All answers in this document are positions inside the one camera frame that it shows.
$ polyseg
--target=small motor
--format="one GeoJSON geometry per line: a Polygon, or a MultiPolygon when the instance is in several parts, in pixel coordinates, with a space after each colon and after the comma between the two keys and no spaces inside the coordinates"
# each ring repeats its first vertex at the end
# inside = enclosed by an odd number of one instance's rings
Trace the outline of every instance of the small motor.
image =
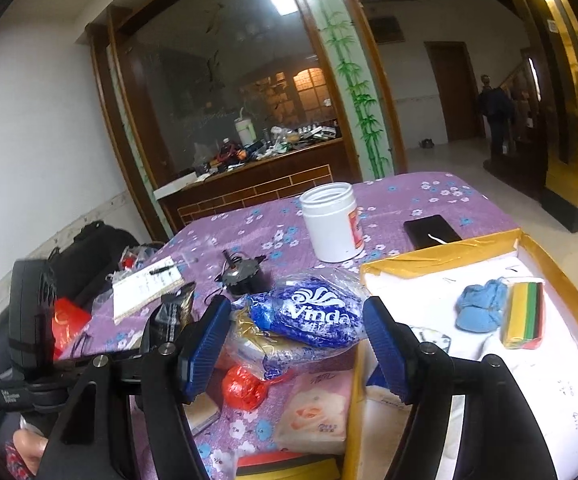
{"type": "Polygon", "coordinates": [[[221,282],[234,298],[271,290],[271,277],[260,267],[260,264],[267,259],[266,256],[256,256],[253,259],[243,258],[232,256],[226,250],[223,251],[223,255],[226,267],[215,281],[221,282]]]}

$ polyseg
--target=red foil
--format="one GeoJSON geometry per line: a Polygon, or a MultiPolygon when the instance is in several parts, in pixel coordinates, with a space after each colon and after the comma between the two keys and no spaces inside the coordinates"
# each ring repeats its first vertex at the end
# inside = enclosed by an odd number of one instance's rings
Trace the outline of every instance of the red foil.
{"type": "Polygon", "coordinates": [[[266,383],[242,366],[230,368],[223,379],[224,402],[236,410],[255,410],[267,398],[268,391],[266,383]]]}

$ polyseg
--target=blue gripper pad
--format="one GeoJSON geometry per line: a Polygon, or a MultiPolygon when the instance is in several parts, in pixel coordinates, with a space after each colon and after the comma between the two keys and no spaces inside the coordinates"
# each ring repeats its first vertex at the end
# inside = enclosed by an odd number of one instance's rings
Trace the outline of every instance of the blue gripper pad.
{"type": "Polygon", "coordinates": [[[192,402],[195,396],[207,389],[229,332],[230,312],[231,302],[222,295],[215,296],[200,320],[193,324],[189,338],[183,342],[178,368],[185,402],[192,402]]]}
{"type": "Polygon", "coordinates": [[[363,321],[390,392],[405,404],[415,402],[418,339],[407,325],[393,320],[377,296],[365,301],[363,321]]]}

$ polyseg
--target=vinda logo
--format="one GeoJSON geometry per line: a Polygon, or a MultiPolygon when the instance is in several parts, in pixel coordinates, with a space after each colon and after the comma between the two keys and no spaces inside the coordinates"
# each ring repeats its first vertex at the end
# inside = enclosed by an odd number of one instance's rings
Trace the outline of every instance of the vinda logo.
{"type": "Polygon", "coordinates": [[[317,288],[315,292],[308,288],[300,288],[291,295],[288,307],[292,319],[303,316],[305,321],[351,325],[349,315],[340,313],[345,307],[345,302],[323,286],[317,288]]]}

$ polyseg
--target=black smartphone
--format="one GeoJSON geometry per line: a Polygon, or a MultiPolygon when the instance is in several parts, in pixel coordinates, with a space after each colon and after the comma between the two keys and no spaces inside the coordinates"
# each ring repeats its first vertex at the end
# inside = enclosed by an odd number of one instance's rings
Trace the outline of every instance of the black smartphone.
{"type": "Polygon", "coordinates": [[[408,220],[404,223],[404,227],[416,250],[443,245],[443,242],[451,243],[462,240],[447,223],[447,220],[440,215],[408,220]]]}

